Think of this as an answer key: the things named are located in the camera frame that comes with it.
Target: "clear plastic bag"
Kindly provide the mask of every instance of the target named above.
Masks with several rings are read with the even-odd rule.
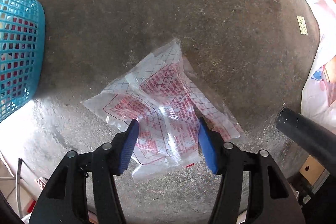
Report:
[[[302,90],[301,114],[336,134],[336,4],[306,1],[319,24],[320,44]]]
[[[132,158],[139,164],[135,181],[185,168],[200,161],[199,121],[194,106],[224,140],[238,138],[243,130],[216,94],[207,96],[191,65],[182,57],[179,40],[147,55],[125,75],[83,104],[119,131],[132,119],[140,125]]]

